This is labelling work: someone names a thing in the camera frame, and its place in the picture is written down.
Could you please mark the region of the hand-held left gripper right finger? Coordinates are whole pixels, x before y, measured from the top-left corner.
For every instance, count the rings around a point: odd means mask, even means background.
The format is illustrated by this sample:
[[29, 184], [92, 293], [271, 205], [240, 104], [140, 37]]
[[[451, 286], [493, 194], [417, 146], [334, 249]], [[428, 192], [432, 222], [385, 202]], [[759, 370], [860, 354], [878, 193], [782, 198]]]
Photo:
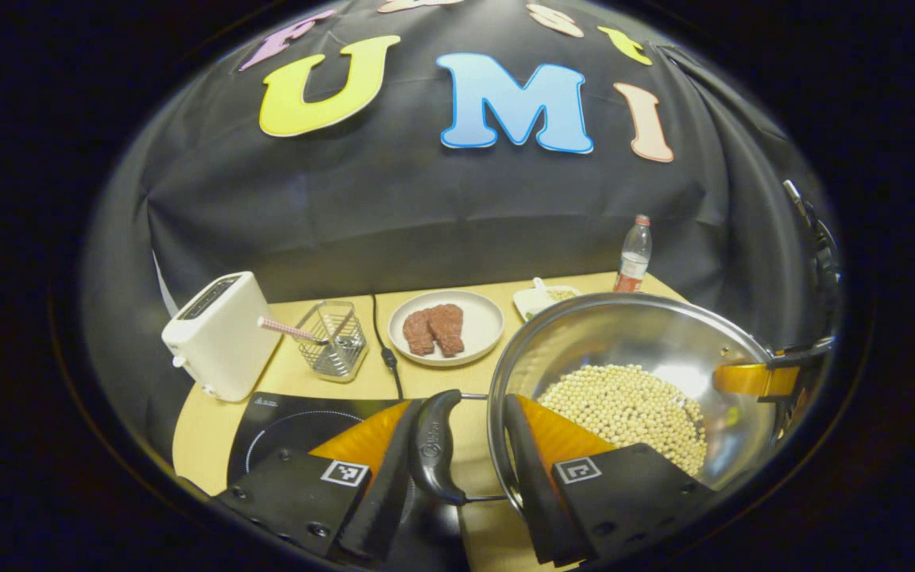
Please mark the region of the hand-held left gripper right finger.
[[638, 553], [691, 524], [714, 497], [652, 446], [616, 448], [522, 395], [505, 396], [504, 430], [540, 562]]

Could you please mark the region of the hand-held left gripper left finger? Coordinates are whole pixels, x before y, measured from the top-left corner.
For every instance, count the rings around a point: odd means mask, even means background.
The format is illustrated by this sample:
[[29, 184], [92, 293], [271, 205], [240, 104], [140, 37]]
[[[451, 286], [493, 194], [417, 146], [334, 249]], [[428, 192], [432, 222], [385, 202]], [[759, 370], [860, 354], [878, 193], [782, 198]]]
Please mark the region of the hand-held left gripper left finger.
[[300, 412], [290, 437], [218, 494], [218, 503], [313, 556], [384, 561], [409, 495], [407, 435], [418, 403], [399, 400], [342, 426], [340, 412]]

